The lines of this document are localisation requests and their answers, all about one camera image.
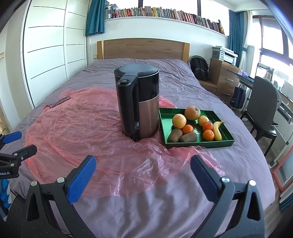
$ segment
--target wooden chest of drawers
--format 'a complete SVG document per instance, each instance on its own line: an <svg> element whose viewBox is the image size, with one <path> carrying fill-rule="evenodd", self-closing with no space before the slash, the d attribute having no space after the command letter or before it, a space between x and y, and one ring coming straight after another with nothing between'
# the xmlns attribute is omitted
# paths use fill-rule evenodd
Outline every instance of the wooden chest of drawers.
<svg viewBox="0 0 293 238"><path fill-rule="evenodd" d="M209 80L201 81L200 85L218 96L225 104L230 106L235 87L239 85L239 78L234 74L240 69L224 61L211 59L209 66Z"/></svg>

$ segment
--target window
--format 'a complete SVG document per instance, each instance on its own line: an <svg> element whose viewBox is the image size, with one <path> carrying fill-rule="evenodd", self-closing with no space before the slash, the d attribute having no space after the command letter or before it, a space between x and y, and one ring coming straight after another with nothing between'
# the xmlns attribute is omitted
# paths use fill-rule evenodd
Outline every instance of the window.
<svg viewBox="0 0 293 238"><path fill-rule="evenodd" d="M280 24L276 19L262 18L263 48L280 54L283 50L283 36Z"/></svg>
<svg viewBox="0 0 293 238"><path fill-rule="evenodd" d="M286 66L293 65L293 45L273 16L253 16L248 37L248 44L260 49L261 63L289 72Z"/></svg>
<svg viewBox="0 0 293 238"><path fill-rule="evenodd" d="M197 15L196 0L143 0L143 6L162 7L163 9L176 9Z"/></svg>
<svg viewBox="0 0 293 238"><path fill-rule="evenodd" d="M266 66L272 67L275 70L272 79L273 81L278 82L278 86L283 87L284 80L289 81L289 76L292 73L292 68L289 65L266 55L261 56L260 62Z"/></svg>
<svg viewBox="0 0 293 238"><path fill-rule="evenodd" d="M229 9L224 5L214 0L108 0L110 5L115 4L118 9L128 8L144 8L146 6L163 8L163 9L176 9L176 11L183 11L189 14L199 15L202 18L209 19L211 22L221 22L225 35L229 35L230 22L229 22ZM200 23L202 26L207 26L207 23Z"/></svg>
<svg viewBox="0 0 293 238"><path fill-rule="evenodd" d="M131 8L138 6L138 0L108 0L109 4L116 4L119 9Z"/></svg>
<svg viewBox="0 0 293 238"><path fill-rule="evenodd" d="M259 19L252 19L247 44L261 49L261 28Z"/></svg>
<svg viewBox="0 0 293 238"><path fill-rule="evenodd" d="M201 17L210 19L211 21L221 21L225 35L229 35L229 8L212 0L201 0Z"/></svg>

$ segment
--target red plastic sheet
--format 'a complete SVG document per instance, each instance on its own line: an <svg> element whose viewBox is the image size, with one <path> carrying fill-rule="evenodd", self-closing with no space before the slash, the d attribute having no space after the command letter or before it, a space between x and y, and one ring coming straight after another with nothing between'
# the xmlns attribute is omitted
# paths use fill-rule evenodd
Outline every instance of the red plastic sheet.
<svg viewBox="0 0 293 238"><path fill-rule="evenodd" d="M160 130L138 142L126 137L114 89L67 91L59 98L65 96L71 99L45 108L26 132L25 145L38 148L26 163L40 183L66 177L88 154L96 158L97 168L83 196L129 196L158 187L178 174L195 154L224 175L205 148L167 150L162 145ZM160 107L175 106L160 97Z"/></svg>

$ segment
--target black kettle top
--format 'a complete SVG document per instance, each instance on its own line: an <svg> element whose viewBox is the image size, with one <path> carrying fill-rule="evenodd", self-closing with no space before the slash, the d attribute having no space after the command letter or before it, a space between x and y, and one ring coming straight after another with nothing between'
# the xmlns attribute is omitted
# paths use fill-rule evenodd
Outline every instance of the black kettle top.
<svg viewBox="0 0 293 238"><path fill-rule="evenodd" d="M127 64L114 70L114 75L118 77L122 76L137 76L147 77L157 73L159 69L156 66L150 64Z"/></svg>

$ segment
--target green tray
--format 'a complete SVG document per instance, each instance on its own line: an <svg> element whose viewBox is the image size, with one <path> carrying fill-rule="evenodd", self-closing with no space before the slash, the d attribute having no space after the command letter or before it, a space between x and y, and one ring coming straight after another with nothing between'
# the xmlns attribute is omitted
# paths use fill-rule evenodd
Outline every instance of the green tray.
<svg viewBox="0 0 293 238"><path fill-rule="evenodd" d="M188 147L188 146L196 146L200 145L206 148L219 148L219 147L226 147L231 146L234 143L234 138L228 131L228 129L225 127L225 124L220 125L219 130L222 135L221 141L205 141L202 137L202 127L198 125L197 120L195 121L189 121L187 120L186 124L190 124L194 128L194 133L197 134L197 142L189 142L189 143L167 143L167 138L170 135L172 129L174 129L172 125L172 118L174 115L180 113L184 115L185 109L180 108L160 108L160 127L162 131L162 138L163 138L163 144L164 146L169 149L172 147ZM218 116L213 111L200 111L201 116L207 116L209 121L214 123L216 121L221 121Z"/></svg>

